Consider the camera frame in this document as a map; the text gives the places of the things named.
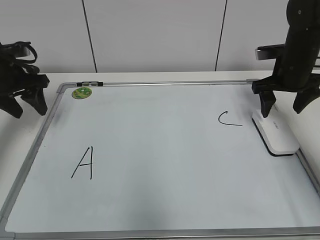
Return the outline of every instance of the whiteboard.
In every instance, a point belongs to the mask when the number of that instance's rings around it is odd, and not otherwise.
[[[298,157],[269,155],[255,129],[250,85],[93,87],[86,99],[74,89],[7,232],[320,225],[320,198]]]

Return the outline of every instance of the table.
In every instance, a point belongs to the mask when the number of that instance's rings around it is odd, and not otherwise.
[[[66,82],[171,82],[171,81],[231,81],[261,79],[271,71],[216,71],[216,72],[135,72],[135,73],[48,73],[50,80],[44,90],[50,107],[61,83]],[[320,100],[311,103],[301,114],[292,109],[295,94],[276,92],[277,106],[284,113],[291,129],[298,137],[313,170],[320,176]],[[29,148],[44,120],[27,103],[17,97],[23,108],[20,119],[0,111],[0,206],[25,160]]]

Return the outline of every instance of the whiteboard eraser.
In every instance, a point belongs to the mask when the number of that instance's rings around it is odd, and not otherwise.
[[[272,156],[290,156],[299,150],[297,138],[276,109],[272,108],[266,118],[262,116],[261,110],[255,110],[252,120]]]

